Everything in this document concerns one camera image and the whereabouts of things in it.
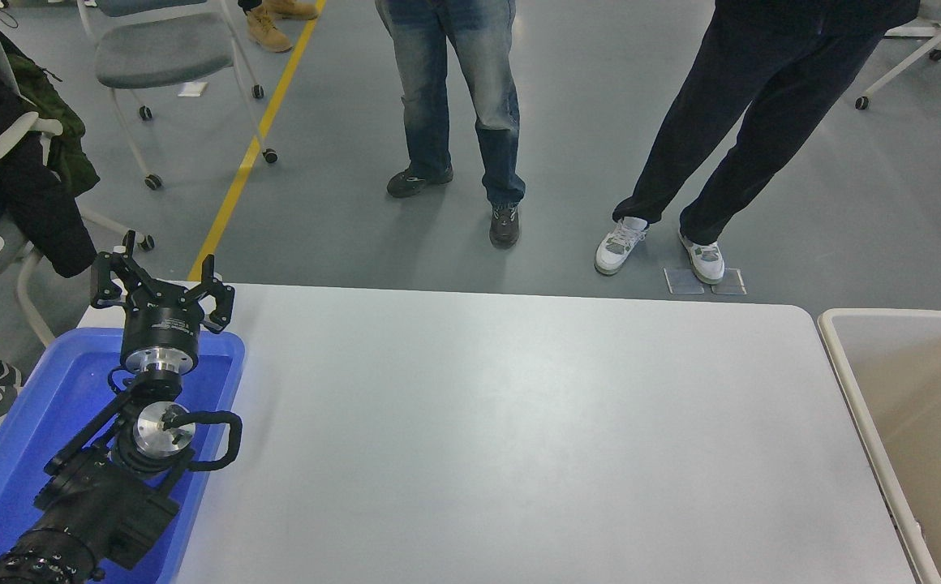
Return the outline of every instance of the blue plastic tray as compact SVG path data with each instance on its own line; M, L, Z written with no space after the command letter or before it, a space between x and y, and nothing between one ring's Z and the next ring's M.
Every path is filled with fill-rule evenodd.
M78 328L41 356L0 428L0 555L41 517L34 496L49 481L45 463L99 413L114 393L106 375L119 364L121 329ZM200 361L183 377L178 403L189 410L229 410L243 369L243 341L232 333L200 334ZM197 430L196 458L216 458L222 426ZM186 473L171 492L181 508L133 570L104 560L109 584L167 584L178 572L210 473Z

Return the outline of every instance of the tan boot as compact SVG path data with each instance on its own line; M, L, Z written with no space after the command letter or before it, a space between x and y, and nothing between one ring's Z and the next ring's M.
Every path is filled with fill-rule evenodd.
M247 35L266 51L282 53L294 48L290 38L286 38L286 34L275 27L273 17L265 10L265 4L247 13Z
M263 6L274 15L282 19L299 19L299 21L311 21L319 18L319 11L316 5L309 2L297 2L296 0L263 0Z

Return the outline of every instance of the black shoe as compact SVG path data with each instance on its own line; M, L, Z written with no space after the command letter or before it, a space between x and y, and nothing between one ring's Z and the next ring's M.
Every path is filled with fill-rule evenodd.
M395 174L392 180L388 181L388 193L391 196L397 197L397 199L403 199L403 197L416 195L416 193L422 191L428 185L444 185L446 182L452 180L453 167L451 165L448 169L445 169L445 172L442 173L440 177L436 178L416 177L413 174L409 174L409 170L406 169L399 174Z
M517 204L492 206L492 225L488 228L488 239L492 245L507 248L518 243L518 236L522 235L519 216Z

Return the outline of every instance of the white sneaker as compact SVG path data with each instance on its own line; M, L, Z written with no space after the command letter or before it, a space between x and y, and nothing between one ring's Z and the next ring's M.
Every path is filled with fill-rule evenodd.
M690 257L690 269L694 270L694 276L698 277L698 280L712 285L723 281L726 264L723 263L723 254L720 254L718 241L714 241L711 245L698 245L683 237L683 233L679 234L679 241Z
M593 267L604 276L614 276L622 269L629 252L647 236L647 221L637 217L622 217L615 229L601 241L593 258Z

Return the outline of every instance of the green backpack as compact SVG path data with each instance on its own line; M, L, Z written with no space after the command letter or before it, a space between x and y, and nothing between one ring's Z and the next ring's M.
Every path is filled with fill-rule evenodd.
M33 104L34 109L44 119L58 119L63 124L63 133L53 136L49 144L49 170L59 174L63 188L71 196L81 195L99 182L99 174L81 149L81 136L84 136L84 122L74 114L74 110L63 102L62 97L53 88L45 70L38 67L26 55L14 51L6 52L13 67L13 74L19 94Z

